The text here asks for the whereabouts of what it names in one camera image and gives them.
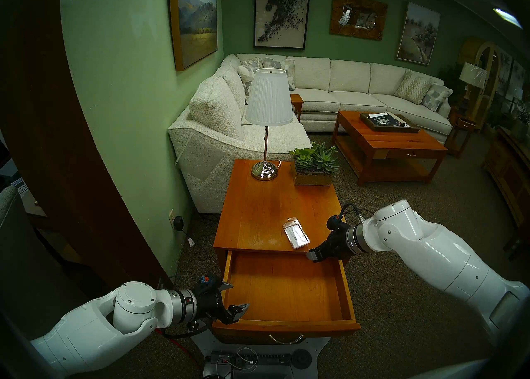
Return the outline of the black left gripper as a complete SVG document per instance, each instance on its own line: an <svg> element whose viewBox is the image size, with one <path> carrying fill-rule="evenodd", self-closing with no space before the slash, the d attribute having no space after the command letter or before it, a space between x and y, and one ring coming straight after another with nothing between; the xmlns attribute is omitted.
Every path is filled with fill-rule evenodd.
<svg viewBox="0 0 530 379"><path fill-rule="evenodd" d="M220 292L234 288L229 282L221 282ZM197 302L196 313L193 320L200 318L215 318L223 324L237 323L248 310L250 304L230 305L228 308L223 306L222 296L220 293L203 293L201 295L193 293Z"/></svg>

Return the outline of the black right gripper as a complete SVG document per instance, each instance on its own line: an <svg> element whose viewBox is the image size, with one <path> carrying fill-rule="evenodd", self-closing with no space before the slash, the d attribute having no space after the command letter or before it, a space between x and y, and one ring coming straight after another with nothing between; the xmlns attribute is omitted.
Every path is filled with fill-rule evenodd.
<svg viewBox="0 0 530 379"><path fill-rule="evenodd" d="M319 263L328 258L342 260L352 257L352 245L348 237L350 230L350 226L334 229L318 248L307 252L307 258L313 263Z"/></svg>

